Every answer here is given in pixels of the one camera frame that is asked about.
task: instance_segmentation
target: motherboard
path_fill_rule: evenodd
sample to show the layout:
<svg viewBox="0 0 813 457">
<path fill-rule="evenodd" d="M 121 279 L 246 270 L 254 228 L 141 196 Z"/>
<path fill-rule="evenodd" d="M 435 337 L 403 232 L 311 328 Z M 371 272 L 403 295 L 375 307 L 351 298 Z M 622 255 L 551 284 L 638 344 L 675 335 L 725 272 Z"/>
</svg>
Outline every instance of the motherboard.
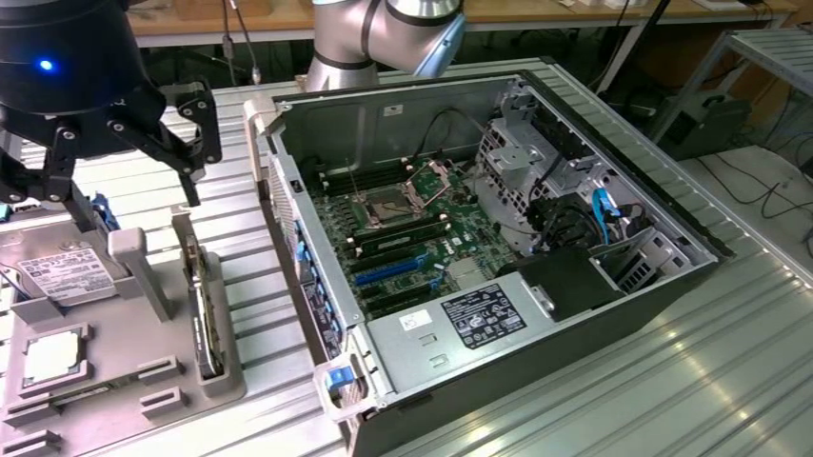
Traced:
<svg viewBox="0 0 813 457">
<path fill-rule="evenodd" d="M 471 176 L 434 159 L 323 176 L 312 201 L 371 319 L 493 279 L 517 259 L 467 186 Z"/>
</svg>

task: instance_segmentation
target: aluminum profile table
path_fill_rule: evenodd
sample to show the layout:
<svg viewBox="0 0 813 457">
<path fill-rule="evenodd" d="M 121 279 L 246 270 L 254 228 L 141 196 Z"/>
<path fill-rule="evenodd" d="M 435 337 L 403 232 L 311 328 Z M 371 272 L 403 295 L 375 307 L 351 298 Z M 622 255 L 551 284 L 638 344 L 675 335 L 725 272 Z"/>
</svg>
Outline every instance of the aluminum profile table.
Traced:
<svg viewBox="0 0 813 457">
<path fill-rule="evenodd" d="M 650 131 L 657 143 L 663 138 L 677 114 L 691 95 L 699 90 L 726 51 L 737 52 L 748 63 L 757 64 L 790 86 L 813 96 L 813 33 L 802 29 L 726 31 L 702 58 L 677 100 L 658 116 Z M 720 88 L 729 90 L 748 65 L 741 65 L 725 77 Z"/>
<path fill-rule="evenodd" d="M 737 258 L 650 325 L 391 456 L 805 455 L 813 449 L 813 284 L 646 138 L 557 67 L 537 59 L 453 68 L 449 75 L 531 70 Z M 384 82 L 403 81 L 390 74 Z M 219 90 L 223 162 L 200 183 L 194 221 L 223 257 L 228 302 L 250 394 L 243 401 L 156 430 L 97 455 L 340 456 L 338 427 L 316 401 L 308 358 L 274 246 L 250 187 L 240 103 L 294 84 Z M 171 129 L 191 126 L 168 115 Z M 24 151 L 35 164 L 41 149 Z M 109 194 L 125 227 L 148 233 L 149 260 L 176 255 L 168 206 L 183 200 L 173 173 L 137 153 L 81 164 L 85 192 Z"/>
</svg>

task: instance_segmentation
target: server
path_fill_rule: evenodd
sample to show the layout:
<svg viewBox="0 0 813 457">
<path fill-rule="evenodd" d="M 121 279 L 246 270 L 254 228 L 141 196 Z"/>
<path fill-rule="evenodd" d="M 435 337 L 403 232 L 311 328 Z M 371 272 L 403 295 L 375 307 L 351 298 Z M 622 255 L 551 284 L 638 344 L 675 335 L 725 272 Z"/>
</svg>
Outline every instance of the server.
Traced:
<svg viewBox="0 0 813 457">
<path fill-rule="evenodd" d="M 530 73 L 275 109 L 268 220 L 354 455 L 639 329 L 729 255 Z"/>
</svg>

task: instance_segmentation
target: power supply label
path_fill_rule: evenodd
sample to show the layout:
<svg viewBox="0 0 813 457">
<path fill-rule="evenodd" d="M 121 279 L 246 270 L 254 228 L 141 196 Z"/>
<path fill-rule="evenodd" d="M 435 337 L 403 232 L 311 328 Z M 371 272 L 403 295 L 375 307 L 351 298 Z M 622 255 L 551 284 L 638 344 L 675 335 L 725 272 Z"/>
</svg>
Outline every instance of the power supply label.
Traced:
<svg viewBox="0 0 813 457">
<path fill-rule="evenodd" d="M 470 349 L 495 342 L 527 327 L 499 284 L 466 293 L 440 305 L 459 339 Z"/>
<path fill-rule="evenodd" d="M 113 286 L 113 278 L 91 248 L 23 260 L 17 264 L 52 300 L 64 300 Z"/>
</svg>

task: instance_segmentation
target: robotic arm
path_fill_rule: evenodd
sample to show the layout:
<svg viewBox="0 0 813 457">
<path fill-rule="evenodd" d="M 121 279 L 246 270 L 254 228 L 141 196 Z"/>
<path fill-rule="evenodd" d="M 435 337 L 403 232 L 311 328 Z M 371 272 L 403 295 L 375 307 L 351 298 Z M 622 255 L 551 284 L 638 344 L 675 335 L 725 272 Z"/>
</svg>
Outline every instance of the robotic arm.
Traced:
<svg viewBox="0 0 813 457">
<path fill-rule="evenodd" d="M 306 89 L 371 86 L 374 61 L 435 78 L 458 52 L 462 0 L 312 0 L 315 55 Z"/>
<path fill-rule="evenodd" d="M 77 158 L 140 149 L 178 172 L 191 206 L 203 165 L 222 160 L 206 83 L 156 88 L 127 22 L 127 0 L 0 0 L 0 127 L 47 148 L 41 169 L 0 149 L 0 201 L 71 204 Z M 184 142 L 167 103 L 198 125 Z"/>
</svg>

